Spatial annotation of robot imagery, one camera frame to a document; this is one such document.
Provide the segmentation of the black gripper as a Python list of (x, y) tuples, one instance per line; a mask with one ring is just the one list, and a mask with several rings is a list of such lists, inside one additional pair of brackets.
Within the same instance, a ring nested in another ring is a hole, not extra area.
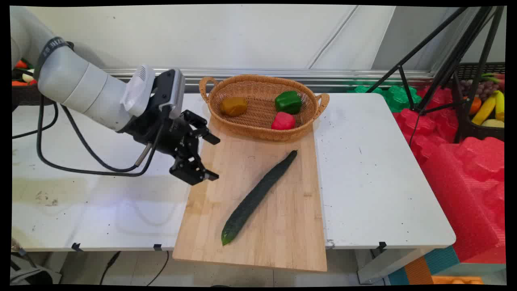
[(191, 186), (219, 178), (201, 163), (199, 138), (213, 145), (221, 140), (212, 134), (205, 118), (190, 110), (170, 118), (158, 105), (148, 105), (144, 113), (131, 118), (121, 132), (133, 136), (141, 144), (151, 144), (162, 154), (173, 156), (170, 174)]

